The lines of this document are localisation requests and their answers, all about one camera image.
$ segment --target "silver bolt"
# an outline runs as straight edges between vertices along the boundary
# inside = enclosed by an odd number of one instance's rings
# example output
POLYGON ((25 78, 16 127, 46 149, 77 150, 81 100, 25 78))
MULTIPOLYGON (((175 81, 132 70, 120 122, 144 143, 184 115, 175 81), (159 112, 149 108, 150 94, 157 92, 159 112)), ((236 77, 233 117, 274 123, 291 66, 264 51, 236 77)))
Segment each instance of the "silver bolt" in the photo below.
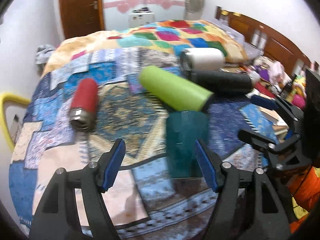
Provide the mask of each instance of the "silver bolt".
POLYGON ((280 163, 277 163, 277 164, 276 164, 276 169, 277 169, 277 170, 282 170, 282 169, 283 169, 283 165, 280 164, 280 163))
POLYGON ((89 163, 89 168, 90 169, 94 169, 95 167, 97 167, 98 166, 98 163, 97 162, 90 162, 89 163))
POLYGON ((63 168, 57 168, 56 173, 57 174, 62 174, 64 172, 63 168))
POLYGON ((257 169, 256 169, 256 173, 258 173, 258 174, 263 174, 264 171, 263 171, 263 169, 261 169, 261 168, 257 168, 257 169))
POLYGON ((222 167, 224 167, 225 169, 229 169, 229 168, 231 168, 231 164, 228 162, 224 162, 224 163, 222 163, 222 167))

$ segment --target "headboard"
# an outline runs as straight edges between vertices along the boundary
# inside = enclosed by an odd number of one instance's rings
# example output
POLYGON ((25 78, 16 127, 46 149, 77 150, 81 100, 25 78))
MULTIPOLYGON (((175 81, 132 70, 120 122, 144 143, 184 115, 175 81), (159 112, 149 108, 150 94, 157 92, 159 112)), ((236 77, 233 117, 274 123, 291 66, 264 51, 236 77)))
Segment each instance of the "headboard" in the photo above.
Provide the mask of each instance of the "headboard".
POLYGON ((254 36, 255 40, 258 39, 257 44, 262 38, 266 40, 262 47, 264 56, 280 61, 288 75, 292 74, 299 59, 304 63, 303 68, 310 67, 311 62, 308 57, 292 41, 268 25, 239 13, 222 10, 217 6, 216 19, 220 18, 227 20, 229 27, 243 34, 247 43, 252 44, 254 36))

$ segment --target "lime green cylinder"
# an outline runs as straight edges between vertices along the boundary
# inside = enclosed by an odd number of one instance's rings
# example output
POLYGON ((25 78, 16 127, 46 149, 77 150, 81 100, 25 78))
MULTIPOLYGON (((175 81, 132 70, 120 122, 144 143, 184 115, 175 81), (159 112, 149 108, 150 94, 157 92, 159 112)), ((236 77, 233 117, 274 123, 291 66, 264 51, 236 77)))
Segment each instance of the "lime green cylinder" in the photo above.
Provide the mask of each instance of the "lime green cylinder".
POLYGON ((176 111, 201 111, 213 94, 193 82, 156 66, 142 69, 140 84, 176 111))

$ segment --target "yellow curved pipe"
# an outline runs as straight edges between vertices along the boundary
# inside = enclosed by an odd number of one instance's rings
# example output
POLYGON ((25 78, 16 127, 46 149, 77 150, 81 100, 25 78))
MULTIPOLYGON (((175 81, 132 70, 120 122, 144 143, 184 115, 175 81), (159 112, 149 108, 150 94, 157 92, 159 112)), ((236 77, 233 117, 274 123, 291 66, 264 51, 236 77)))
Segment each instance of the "yellow curved pipe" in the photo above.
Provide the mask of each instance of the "yellow curved pipe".
POLYGON ((7 126, 7 121, 5 119, 5 112, 4 112, 4 102, 5 101, 12 101, 12 102, 16 102, 18 104, 21 105, 29 105, 30 104, 30 100, 14 95, 12 93, 2 93, 0 94, 0 127, 2 128, 3 134, 4 134, 4 138, 7 141, 7 144, 9 145, 10 150, 14 150, 14 143, 11 139, 10 136, 10 132, 7 126))

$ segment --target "brown door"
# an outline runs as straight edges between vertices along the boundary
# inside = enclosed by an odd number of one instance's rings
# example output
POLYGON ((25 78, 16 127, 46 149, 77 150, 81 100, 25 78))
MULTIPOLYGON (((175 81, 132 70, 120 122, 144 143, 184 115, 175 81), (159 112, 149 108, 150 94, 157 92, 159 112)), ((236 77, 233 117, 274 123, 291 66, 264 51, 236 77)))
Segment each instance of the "brown door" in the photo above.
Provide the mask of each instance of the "brown door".
POLYGON ((66 39, 100 31, 98 0, 59 0, 66 39))

